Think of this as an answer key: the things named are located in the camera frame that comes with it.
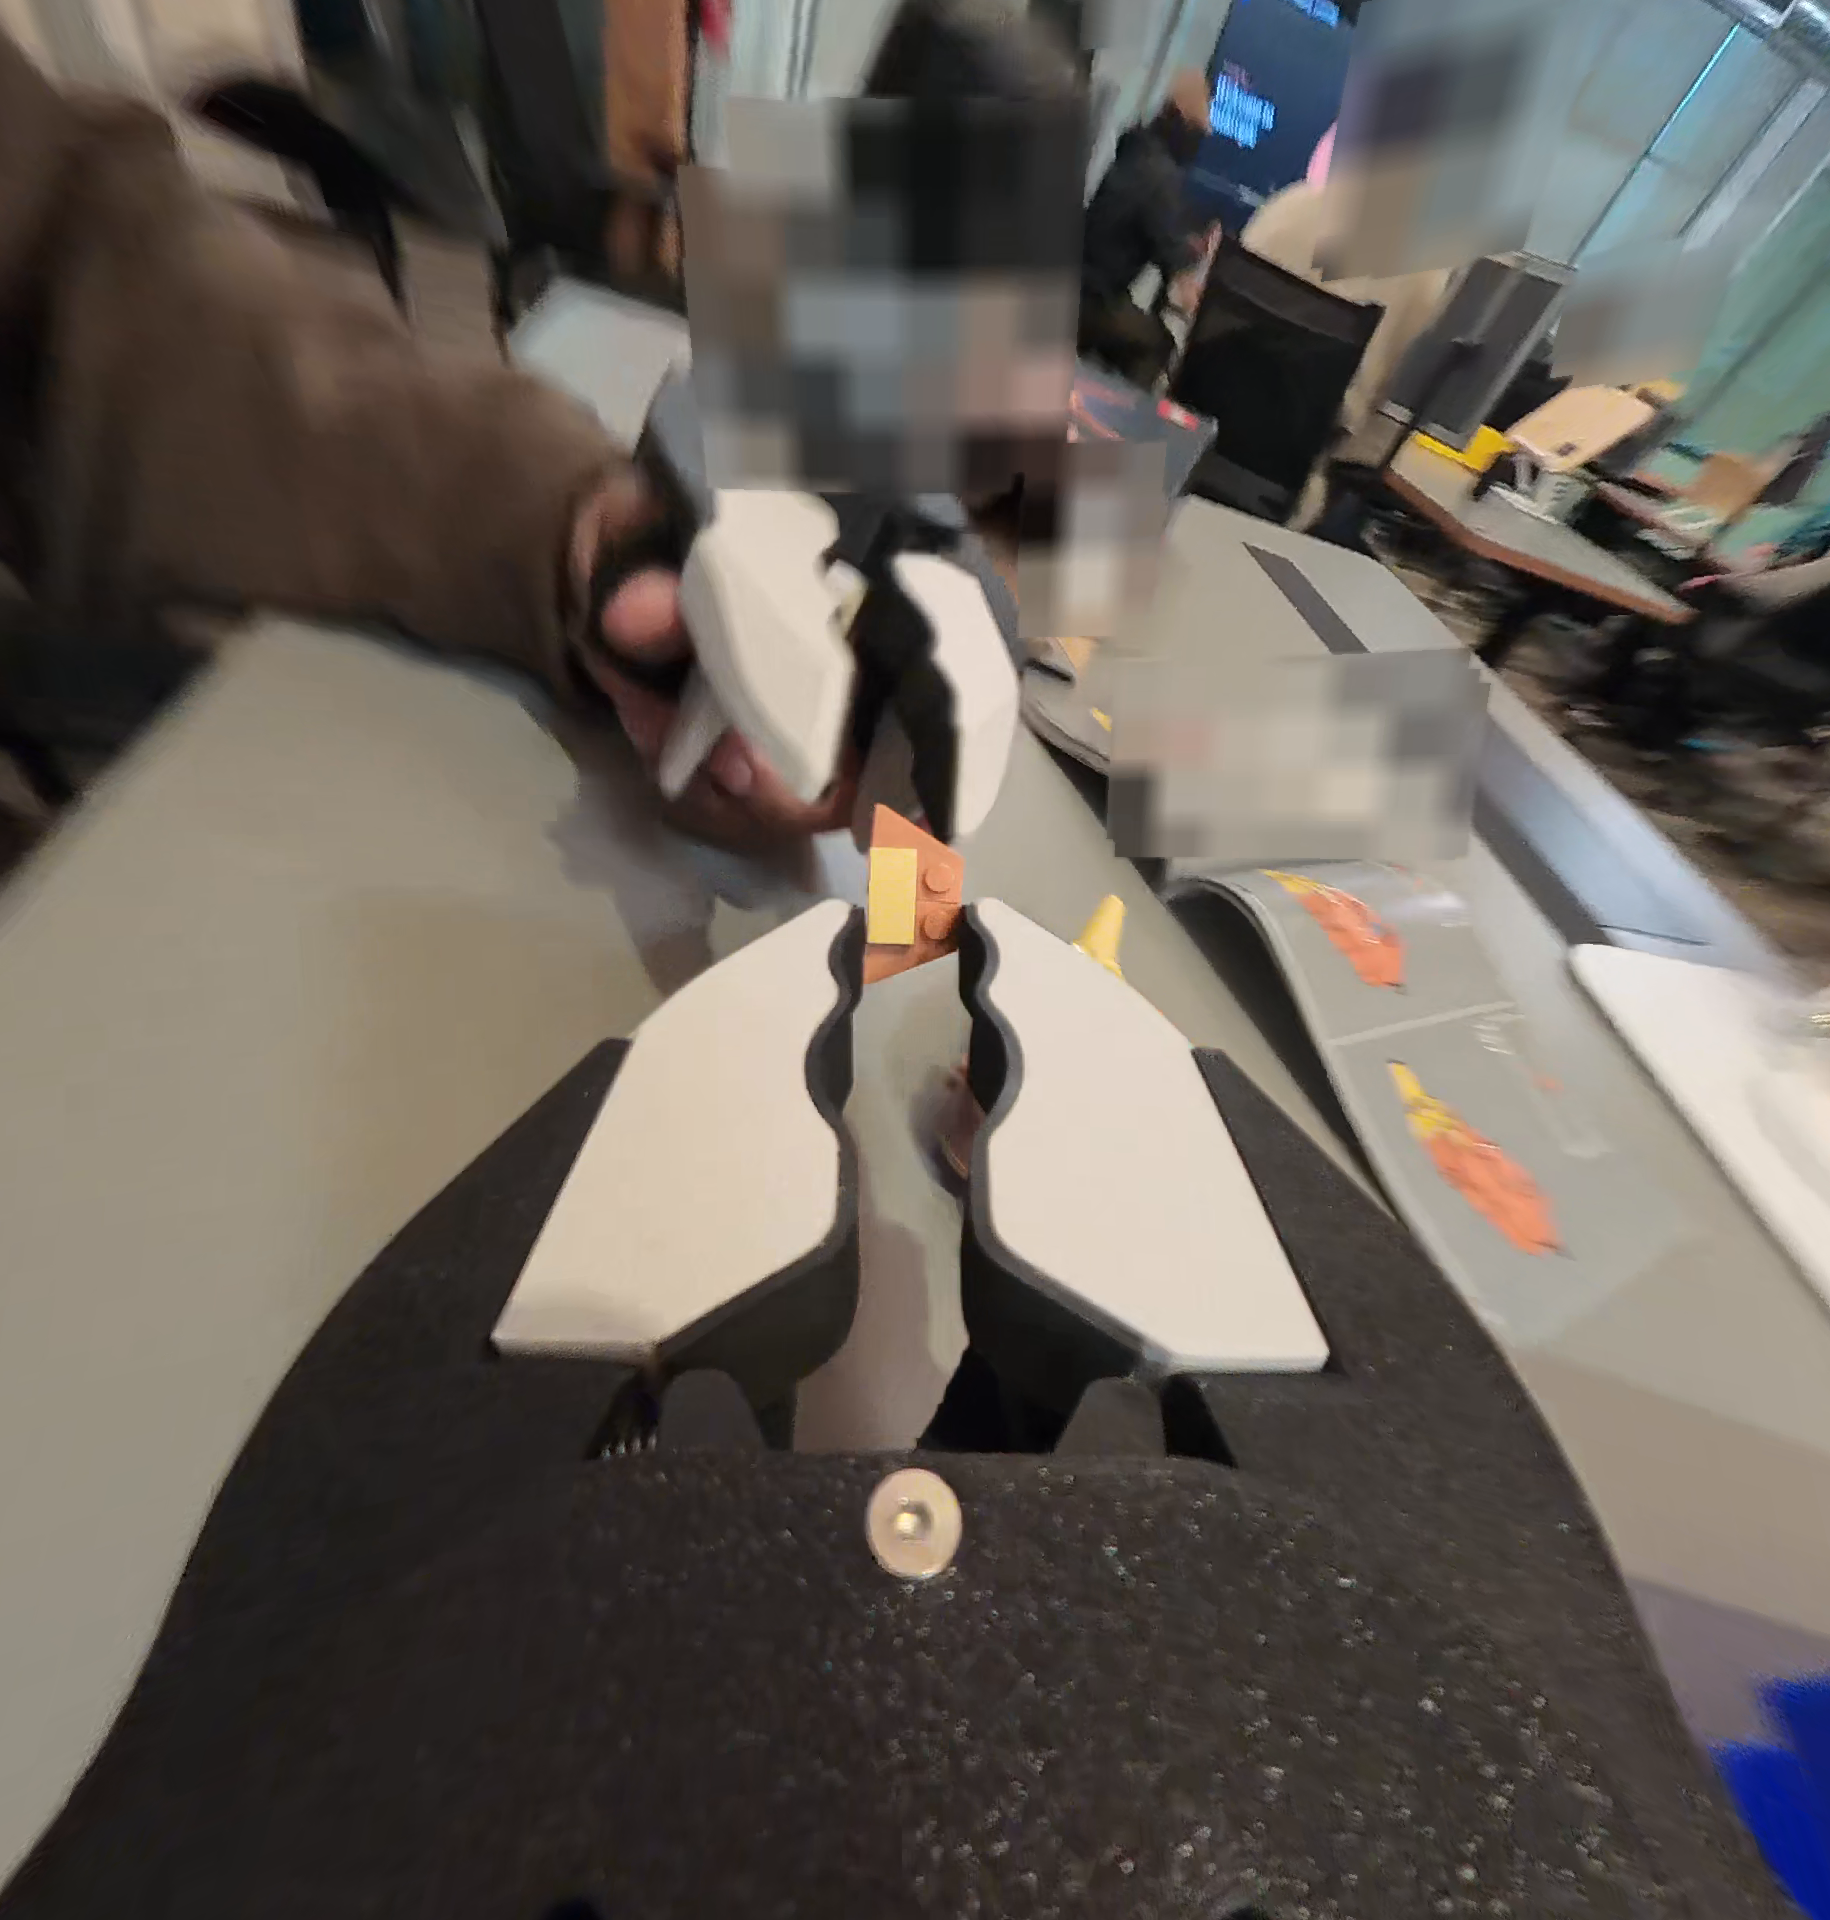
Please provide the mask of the grey monitor on stand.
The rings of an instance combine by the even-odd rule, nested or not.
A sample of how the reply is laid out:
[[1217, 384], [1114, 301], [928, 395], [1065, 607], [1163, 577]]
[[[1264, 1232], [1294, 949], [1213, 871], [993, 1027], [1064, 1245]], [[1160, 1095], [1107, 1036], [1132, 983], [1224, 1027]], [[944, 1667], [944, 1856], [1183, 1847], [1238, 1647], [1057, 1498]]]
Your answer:
[[1467, 448], [1555, 323], [1575, 272], [1539, 254], [1475, 262], [1426, 333], [1411, 427]]

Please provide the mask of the person's left forearm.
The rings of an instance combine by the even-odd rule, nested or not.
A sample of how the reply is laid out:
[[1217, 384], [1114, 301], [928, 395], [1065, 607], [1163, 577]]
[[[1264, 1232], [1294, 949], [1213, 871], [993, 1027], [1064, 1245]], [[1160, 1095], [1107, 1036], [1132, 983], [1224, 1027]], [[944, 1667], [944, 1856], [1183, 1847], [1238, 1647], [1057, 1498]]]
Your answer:
[[421, 339], [212, 194], [166, 119], [0, 23], [0, 566], [85, 615], [276, 608], [604, 687], [591, 577], [638, 526], [572, 395]]

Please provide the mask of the dark wall screen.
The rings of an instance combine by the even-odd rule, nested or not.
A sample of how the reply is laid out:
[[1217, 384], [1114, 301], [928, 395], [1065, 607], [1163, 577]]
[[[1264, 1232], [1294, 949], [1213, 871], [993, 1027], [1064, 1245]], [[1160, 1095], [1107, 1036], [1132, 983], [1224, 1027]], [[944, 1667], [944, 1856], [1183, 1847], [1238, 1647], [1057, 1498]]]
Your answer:
[[1208, 130], [1190, 181], [1199, 203], [1242, 226], [1306, 178], [1334, 130], [1362, 7], [1235, 1], [1206, 65]]

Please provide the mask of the white board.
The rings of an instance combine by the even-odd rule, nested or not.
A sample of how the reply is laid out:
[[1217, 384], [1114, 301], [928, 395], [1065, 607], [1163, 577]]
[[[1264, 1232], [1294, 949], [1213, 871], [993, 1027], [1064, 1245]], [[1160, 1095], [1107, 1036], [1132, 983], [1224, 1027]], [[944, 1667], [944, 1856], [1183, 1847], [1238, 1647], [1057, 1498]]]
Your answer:
[[1575, 983], [1830, 1309], [1830, 1008], [1750, 972], [1573, 947]]

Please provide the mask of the small orange tan brick piece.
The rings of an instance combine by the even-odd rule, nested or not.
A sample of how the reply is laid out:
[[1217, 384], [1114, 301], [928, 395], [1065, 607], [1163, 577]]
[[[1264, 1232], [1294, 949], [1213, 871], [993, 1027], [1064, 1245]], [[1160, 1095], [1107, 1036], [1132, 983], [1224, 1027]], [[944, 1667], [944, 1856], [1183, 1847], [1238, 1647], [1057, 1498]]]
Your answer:
[[949, 955], [959, 944], [963, 857], [885, 803], [873, 807], [865, 878], [868, 988]]

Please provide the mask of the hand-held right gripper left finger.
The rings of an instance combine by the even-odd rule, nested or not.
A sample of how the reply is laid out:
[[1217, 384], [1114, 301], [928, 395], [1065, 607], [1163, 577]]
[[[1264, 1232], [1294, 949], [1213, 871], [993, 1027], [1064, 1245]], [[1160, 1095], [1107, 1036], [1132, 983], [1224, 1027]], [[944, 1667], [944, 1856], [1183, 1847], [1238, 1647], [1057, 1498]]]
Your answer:
[[667, 998], [615, 1049], [500, 1310], [500, 1355], [824, 1365], [860, 1293], [864, 915], [825, 899]]

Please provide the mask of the orange and tan brick model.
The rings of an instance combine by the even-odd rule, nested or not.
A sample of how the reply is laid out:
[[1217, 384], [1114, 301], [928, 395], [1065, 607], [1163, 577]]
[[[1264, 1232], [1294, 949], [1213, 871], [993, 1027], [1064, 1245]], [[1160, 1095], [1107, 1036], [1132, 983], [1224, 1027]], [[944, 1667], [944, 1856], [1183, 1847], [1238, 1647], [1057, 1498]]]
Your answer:
[[[1125, 932], [1125, 899], [1119, 895], [1101, 897], [1074, 947], [1085, 950], [1096, 964], [1109, 972], [1123, 976], [1122, 942]], [[965, 1193], [970, 1174], [976, 1139], [983, 1124], [983, 1104], [974, 1083], [974, 1058], [965, 1049], [961, 1061], [946, 1074], [940, 1090], [933, 1104], [933, 1156], [936, 1177], [953, 1192]]]

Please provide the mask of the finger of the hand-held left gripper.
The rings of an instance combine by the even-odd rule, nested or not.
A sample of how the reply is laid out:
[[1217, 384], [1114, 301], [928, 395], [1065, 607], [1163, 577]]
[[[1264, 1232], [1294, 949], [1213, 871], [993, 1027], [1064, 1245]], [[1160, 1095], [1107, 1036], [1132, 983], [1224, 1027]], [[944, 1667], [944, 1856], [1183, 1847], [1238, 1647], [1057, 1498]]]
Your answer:
[[830, 785], [855, 697], [835, 538], [815, 495], [714, 490], [683, 562], [683, 780], [736, 733], [800, 803]]
[[963, 566], [898, 556], [898, 586], [921, 617], [913, 690], [898, 715], [930, 832], [974, 837], [999, 800], [1020, 727], [1020, 676], [999, 615]]

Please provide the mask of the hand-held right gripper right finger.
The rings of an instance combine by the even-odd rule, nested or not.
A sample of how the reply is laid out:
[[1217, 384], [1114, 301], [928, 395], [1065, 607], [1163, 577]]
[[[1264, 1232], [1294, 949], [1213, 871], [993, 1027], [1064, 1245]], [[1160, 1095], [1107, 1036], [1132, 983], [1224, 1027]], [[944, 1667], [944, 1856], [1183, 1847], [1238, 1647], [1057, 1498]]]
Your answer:
[[1009, 1379], [1321, 1374], [1330, 1346], [1188, 1035], [999, 899], [965, 910], [959, 968], [976, 1350]]

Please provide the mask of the background work table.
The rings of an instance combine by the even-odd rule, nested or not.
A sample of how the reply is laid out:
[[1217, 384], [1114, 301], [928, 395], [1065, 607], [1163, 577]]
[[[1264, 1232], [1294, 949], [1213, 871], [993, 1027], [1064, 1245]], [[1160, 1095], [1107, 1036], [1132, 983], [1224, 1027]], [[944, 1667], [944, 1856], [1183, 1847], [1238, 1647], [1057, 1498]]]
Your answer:
[[1419, 513], [1460, 552], [1600, 608], [1680, 626], [1693, 608], [1569, 524], [1539, 517], [1502, 490], [1477, 493], [1477, 475], [1419, 440], [1380, 472], [1393, 500]]

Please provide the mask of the blue plastic bin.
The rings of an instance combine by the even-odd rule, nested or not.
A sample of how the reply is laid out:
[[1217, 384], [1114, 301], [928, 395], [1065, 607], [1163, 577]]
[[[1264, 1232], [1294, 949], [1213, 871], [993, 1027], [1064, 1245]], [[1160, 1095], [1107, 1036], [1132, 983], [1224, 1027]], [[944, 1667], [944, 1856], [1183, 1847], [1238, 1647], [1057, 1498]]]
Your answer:
[[1713, 1758], [1792, 1902], [1830, 1918], [1830, 1669], [1758, 1691], [1769, 1733], [1718, 1740]]

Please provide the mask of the grey desk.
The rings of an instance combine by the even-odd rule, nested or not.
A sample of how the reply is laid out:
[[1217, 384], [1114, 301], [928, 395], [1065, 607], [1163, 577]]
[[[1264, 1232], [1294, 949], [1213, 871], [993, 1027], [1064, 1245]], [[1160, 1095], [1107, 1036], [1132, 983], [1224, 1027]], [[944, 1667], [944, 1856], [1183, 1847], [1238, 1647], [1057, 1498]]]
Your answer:
[[[1489, 843], [1447, 889], [1532, 1058], [1680, 1211], [1581, 1306], [1483, 1293], [1699, 1735], [1830, 1662], [1830, 1309], [1604, 1024]], [[824, 897], [627, 739], [292, 622], [0, 885], [0, 1886], [62, 1805], [262, 1406], [375, 1254], [593, 1044]]]

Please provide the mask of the person's left hand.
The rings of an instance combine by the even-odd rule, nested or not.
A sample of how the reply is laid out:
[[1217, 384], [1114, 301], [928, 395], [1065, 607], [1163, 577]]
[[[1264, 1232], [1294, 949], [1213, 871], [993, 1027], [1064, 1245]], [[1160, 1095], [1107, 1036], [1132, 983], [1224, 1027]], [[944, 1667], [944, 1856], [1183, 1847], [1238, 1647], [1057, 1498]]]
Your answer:
[[807, 799], [765, 748], [725, 730], [679, 790], [663, 785], [663, 760], [679, 728], [682, 697], [663, 687], [692, 662], [679, 571], [661, 558], [667, 532], [663, 495], [624, 464], [576, 509], [571, 570], [588, 586], [586, 676], [609, 700], [644, 762], [650, 796], [692, 837], [767, 855], [853, 825], [857, 764], [845, 758]]

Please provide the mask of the grey instruction booklet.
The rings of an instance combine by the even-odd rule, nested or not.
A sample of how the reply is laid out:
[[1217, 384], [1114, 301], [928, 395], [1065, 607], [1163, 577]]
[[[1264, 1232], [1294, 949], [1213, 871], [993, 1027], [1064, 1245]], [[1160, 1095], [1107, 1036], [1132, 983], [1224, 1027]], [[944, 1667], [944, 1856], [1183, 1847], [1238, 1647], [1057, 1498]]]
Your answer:
[[1507, 992], [1443, 880], [1384, 860], [1176, 867], [1245, 915], [1365, 1164], [1479, 1318], [1543, 1347], [1685, 1239]]

